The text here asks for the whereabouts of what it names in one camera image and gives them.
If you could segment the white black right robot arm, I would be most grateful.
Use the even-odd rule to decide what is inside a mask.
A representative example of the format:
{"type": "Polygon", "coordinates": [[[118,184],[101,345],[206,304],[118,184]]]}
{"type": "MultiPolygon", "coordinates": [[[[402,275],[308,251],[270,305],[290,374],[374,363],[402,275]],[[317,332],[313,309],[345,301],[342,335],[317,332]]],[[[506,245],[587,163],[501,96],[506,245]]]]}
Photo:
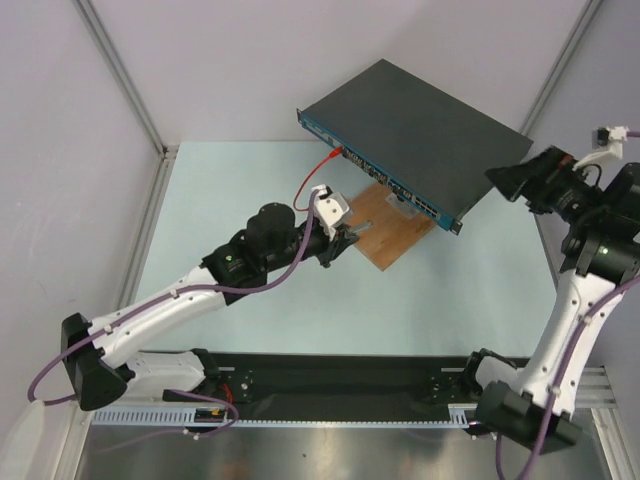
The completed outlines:
{"type": "Polygon", "coordinates": [[[507,200],[523,197],[532,213],[556,213],[569,226],[554,307],[527,364],[481,349],[460,377],[463,395],[477,402],[477,422],[535,454],[577,443],[572,416],[582,372],[605,321],[639,279],[638,163],[622,166],[606,188],[586,181],[588,168],[622,157],[614,143],[581,160],[550,147],[486,172],[507,200]]]}

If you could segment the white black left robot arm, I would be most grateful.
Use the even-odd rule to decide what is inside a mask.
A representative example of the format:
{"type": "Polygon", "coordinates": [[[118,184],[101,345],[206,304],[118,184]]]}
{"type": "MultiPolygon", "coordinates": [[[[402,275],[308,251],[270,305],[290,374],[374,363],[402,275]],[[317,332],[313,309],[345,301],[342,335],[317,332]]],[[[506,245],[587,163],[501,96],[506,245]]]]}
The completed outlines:
{"type": "Polygon", "coordinates": [[[148,342],[188,320],[274,288],[268,276],[284,276],[309,258],[324,268],[357,242],[348,225],[350,205],[338,194],[314,200],[296,224],[281,203],[263,206],[228,243],[163,291],[108,315],[75,313],[61,324],[61,350],[75,398],[84,411],[106,407],[125,395],[171,398],[187,391],[199,400],[220,388],[215,361],[202,349],[179,354],[143,352],[148,342]]]}

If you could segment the wooden base board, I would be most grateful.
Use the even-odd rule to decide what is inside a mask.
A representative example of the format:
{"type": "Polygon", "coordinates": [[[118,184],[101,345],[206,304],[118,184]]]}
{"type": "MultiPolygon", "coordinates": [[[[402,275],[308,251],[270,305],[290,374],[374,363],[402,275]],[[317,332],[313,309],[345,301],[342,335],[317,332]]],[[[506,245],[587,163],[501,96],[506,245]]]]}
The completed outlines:
{"type": "Polygon", "coordinates": [[[407,219],[385,198],[392,192],[380,184],[372,184],[350,201],[353,215],[350,226],[372,221],[373,226],[362,232],[355,247],[380,271],[385,271],[436,227],[427,216],[419,213],[407,219]]]}

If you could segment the blue black network switch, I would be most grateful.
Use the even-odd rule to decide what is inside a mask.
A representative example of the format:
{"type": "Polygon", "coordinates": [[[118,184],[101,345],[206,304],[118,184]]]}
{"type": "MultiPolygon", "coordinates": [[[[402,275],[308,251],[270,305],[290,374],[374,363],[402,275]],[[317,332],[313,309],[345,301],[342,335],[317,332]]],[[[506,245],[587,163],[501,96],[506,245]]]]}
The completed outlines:
{"type": "Polygon", "coordinates": [[[297,119],[453,234],[491,190],[486,171],[519,164],[533,144],[385,59],[298,111],[297,119]]]}

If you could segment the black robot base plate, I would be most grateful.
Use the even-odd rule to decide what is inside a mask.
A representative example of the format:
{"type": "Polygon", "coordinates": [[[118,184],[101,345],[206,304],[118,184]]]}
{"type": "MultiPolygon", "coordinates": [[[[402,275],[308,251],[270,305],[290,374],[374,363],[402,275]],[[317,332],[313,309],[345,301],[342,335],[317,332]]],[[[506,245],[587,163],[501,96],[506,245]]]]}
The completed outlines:
{"type": "Polygon", "coordinates": [[[217,367],[194,393],[233,403],[239,415],[286,419],[418,420],[480,388],[459,356],[360,356],[213,353],[217,367]]]}

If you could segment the aluminium frame post right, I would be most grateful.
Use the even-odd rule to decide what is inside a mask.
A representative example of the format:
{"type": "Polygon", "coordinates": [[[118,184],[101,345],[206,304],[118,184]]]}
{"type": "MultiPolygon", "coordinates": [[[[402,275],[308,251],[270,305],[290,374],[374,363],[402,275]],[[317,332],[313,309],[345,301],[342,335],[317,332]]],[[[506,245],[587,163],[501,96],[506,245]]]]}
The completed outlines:
{"type": "Polygon", "coordinates": [[[519,132],[521,134],[527,137],[532,135],[545,109],[548,107],[554,92],[568,70],[573,57],[589,33],[604,4],[604,0],[588,0],[584,3],[533,104],[527,111],[520,125],[519,132]]]}

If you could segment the aluminium frame post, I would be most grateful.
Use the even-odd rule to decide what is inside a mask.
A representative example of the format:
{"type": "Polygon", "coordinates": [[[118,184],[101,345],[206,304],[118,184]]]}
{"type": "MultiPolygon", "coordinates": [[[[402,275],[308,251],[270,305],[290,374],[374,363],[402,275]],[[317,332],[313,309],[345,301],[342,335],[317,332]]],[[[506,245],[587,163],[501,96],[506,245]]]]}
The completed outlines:
{"type": "Polygon", "coordinates": [[[105,65],[121,90],[133,116],[141,127],[146,139],[158,154],[160,159],[174,160],[178,146],[167,144],[161,137],[143,97],[132,79],[117,46],[112,40],[94,3],[90,0],[72,0],[92,41],[99,51],[105,65]]]}
{"type": "Polygon", "coordinates": [[[568,70],[573,57],[589,33],[604,4],[604,0],[588,0],[584,3],[533,104],[527,111],[520,125],[519,132],[521,134],[527,137],[532,135],[545,109],[548,107],[554,92],[568,70]]]}

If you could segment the aluminium frame post left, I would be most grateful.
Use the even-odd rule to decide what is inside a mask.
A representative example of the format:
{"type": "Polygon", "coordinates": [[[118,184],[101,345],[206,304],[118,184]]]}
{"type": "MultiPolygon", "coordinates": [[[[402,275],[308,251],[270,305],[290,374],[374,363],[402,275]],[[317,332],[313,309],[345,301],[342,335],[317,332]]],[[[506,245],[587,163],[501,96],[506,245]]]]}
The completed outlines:
{"type": "Polygon", "coordinates": [[[112,40],[94,3],[90,0],[72,0],[92,41],[99,51],[105,65],[121,90],[133,116],[141,127],[146,139],[158,154],[160,159],[174,160],[178,146],[167,144],[161,137],[143,97],[132,79],[117,46],[112,40]]]}

